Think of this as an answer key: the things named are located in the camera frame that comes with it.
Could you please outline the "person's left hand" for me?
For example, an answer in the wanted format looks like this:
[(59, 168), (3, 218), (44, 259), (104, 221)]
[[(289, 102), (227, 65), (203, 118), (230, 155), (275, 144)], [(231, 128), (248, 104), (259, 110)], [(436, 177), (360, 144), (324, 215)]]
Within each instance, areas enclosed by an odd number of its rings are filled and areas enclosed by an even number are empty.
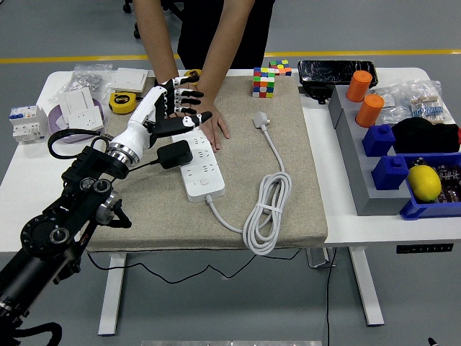
[(207, 111), (212, 113), (212, 117), (202, 123), (200, 128), (210, 142), (212, 150), (216, 152), (221, 149), (220, 135), (223, 134), (225, 138), (230, 138), (229, 129), (221, 112), (209, 97), (202, 97), (200, 101), (201, 103), (195, 107), (196, 111), (198, 113)]

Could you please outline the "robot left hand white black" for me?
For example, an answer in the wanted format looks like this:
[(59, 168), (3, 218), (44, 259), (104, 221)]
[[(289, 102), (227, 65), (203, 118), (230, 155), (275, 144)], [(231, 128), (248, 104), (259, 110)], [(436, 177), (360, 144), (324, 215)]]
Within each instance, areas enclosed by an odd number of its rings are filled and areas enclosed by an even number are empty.
[(198, 113), (183, 106), (201, 103), (202, 92), (181, 87), (198, 80), (197, 76), (182, 76), (153, 87), (128, 120), (127, 129), (110, 142), (107, 153), (133, 167), (158, 138), (186, 133), (209, 120), (210, 111)]

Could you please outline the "person's right hand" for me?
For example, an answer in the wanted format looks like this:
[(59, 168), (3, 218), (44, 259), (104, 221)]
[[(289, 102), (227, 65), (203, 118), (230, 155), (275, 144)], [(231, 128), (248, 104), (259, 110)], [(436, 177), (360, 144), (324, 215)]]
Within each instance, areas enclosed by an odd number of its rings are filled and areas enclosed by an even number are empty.
[(169, 117), (182, 117), (197, 114), (194, 107), (200, 105), (202, 93), (197, 91), (193, 83), (174, 79), (169, 81), (169, 91), (166, 97), (166, 114)]

